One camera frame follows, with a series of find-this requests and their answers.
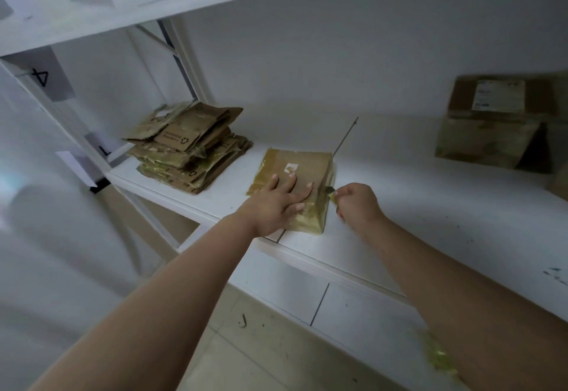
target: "tiled floor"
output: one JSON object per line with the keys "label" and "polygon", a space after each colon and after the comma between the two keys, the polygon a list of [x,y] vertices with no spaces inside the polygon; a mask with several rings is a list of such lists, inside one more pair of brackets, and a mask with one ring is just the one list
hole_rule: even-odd
{"label": "tiled floor", "polygon": [[403,388],[227,285],[178,388],[194,390]]}

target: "left hand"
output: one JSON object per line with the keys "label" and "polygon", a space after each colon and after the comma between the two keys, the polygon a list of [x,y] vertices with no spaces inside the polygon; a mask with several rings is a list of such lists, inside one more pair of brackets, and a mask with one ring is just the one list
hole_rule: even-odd
{"label": "left hand", "polygon": [[268,184],[253,193],[235,212],[253,228],[255,237],[266,237],[284,227],[306,205],[302,202],[312,192],[313,183],[302,192],[290,193],[298,178],[291,173],[288,180],[278,185],[278,175],[274,174]]}

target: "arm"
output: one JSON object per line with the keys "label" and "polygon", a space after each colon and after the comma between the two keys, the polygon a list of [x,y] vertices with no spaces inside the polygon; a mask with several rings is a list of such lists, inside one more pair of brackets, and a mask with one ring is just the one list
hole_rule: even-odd
{"label": "arm", "polygon": [[336,199],[472,390],[566,387],[568,323],[391,222],[367,185],[339,188]]}
{"label": "arm", "polygon": [[284,226],[311,191],[292,194],[278,177],[221,219],[195,244],[86,334],[32,391],[174,391],[223,287],[253,238]]}

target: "white label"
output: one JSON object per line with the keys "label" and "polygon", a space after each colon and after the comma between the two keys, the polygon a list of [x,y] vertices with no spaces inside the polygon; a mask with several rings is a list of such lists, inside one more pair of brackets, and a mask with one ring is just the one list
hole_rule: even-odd
{"label": "white label", "polygon": [[156,113],[156,115],[155,115],[154,117],[167,116],[167,115],[170,114],[172,111],[174,111],[174,109],[162,110],[161,112]]}
{"label": "white label", "polygon": [[523,113],[525,111],[524,80],[479,80],[472,110]]}
{"label": "white label", "polygon": [[286,168],[284,172],[286,173],[293,173],[298,168],[298,164],[286,164]]}

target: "hand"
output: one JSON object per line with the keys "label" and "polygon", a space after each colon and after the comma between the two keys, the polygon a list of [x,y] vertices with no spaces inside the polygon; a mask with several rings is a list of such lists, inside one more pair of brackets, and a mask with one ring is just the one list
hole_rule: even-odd
{"label": "hand", "polygon": [[361,183],[350,183],[334,193],[337,201],[335,213],[358,234],[362,234],[369,225],[387,219],[381,211],[373,189]]}
{"label": "hand", "polygon": [[280,187],[278,175],[274,174],[268,184],[253,193],[235,212],[246,223],[251,224],[255,237],[266,237],[284,227],[306,205],[302,203],[312,192],[312,183],[302,192],[290,193],[296,184],[295,173]]}

